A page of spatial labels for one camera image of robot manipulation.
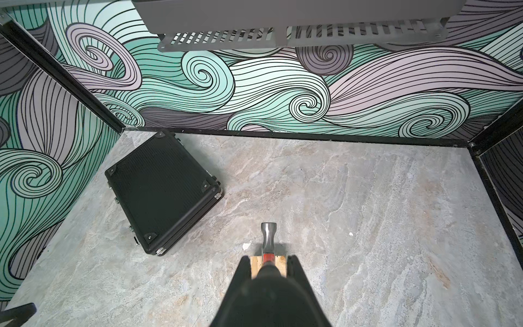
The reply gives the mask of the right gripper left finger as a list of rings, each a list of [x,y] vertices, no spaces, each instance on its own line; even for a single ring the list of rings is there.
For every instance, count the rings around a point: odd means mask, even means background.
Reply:
[[[241,257],[229,284],[227,292],[223,297],[218,312],[216,313],[210,327],[222,326],[222,321],[227,317],[230,307],[234,304],[236,297],[246,282],[251,280],[251,261],[249,256]]]

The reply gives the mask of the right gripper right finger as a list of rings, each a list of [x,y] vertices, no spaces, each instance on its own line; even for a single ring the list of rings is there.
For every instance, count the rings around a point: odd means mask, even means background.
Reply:
[[[287,257],[287,279],[297,285],[311,311],[316,316],[319,326],[331,326],[314,294],[298,256],[291,255]]]

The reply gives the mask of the wooden block with nails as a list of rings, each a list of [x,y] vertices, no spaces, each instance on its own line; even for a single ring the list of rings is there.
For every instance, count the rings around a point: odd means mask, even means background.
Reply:
[[[264,263],[263,256],[251,256],[249,258],[251,265],[251,278],[255,279]],[[282,277],[287,276],[287,259],[285,256],[275,256],[274,264],[279,269]]]

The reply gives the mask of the claw hammer orange black handle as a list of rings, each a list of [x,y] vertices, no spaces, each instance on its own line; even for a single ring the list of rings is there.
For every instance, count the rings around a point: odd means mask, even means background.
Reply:
[[[263,265],[242,286],[223,326],[319,326],[297,285],[274,264],[276,223],[261,223]]]

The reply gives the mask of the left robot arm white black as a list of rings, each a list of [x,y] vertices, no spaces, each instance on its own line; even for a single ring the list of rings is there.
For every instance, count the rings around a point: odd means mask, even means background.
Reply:
[[[18,327],[26,323],[37,312],[37,307],[34,303],[28,303],[12,309],[7,309],[1,312],[0,322],[6,323],[6,326]]]

